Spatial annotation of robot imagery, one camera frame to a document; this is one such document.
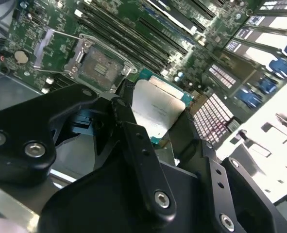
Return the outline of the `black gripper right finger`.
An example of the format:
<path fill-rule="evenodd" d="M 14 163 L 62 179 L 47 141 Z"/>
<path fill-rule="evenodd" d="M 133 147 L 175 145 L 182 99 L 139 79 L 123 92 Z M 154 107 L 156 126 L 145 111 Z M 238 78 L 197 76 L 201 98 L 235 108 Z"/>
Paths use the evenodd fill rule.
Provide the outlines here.
<path fill-rule="evenodd" d="M 218 162 L 184 110 L 169 130 L 178 167 L 196 175 L 200 223 L 206 233 L 287 233 L 287 221 L 235 159 Z"/>

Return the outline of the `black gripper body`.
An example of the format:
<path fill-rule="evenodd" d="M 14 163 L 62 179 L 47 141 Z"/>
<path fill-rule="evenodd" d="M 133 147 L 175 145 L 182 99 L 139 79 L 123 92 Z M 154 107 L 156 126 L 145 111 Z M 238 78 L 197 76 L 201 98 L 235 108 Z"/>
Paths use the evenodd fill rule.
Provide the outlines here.
<path fill-rule="evenodd" d="M 211 231 L 201 181 L 218 166 L 199 162 L 196 177 L 155 155 L 117 156 L 66 186 L 45 205 L 42 233 L 202 233 Z"/>

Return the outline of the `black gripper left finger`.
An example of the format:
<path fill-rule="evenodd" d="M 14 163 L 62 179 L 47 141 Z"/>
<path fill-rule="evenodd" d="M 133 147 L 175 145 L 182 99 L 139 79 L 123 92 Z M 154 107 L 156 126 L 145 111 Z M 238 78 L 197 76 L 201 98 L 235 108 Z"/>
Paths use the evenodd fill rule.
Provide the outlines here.
<path fill-rule="evenodd" d="M 0 110 L 0 181 L 33 186 L 43 182 L 56 159 L 56 147 L 74 134 L 70 119 L 84 110 L 97 131 L 101 156 L 155 155 L 144 127 L 121 98 L 102 100 L 81 84 L 74 84 Z"/>

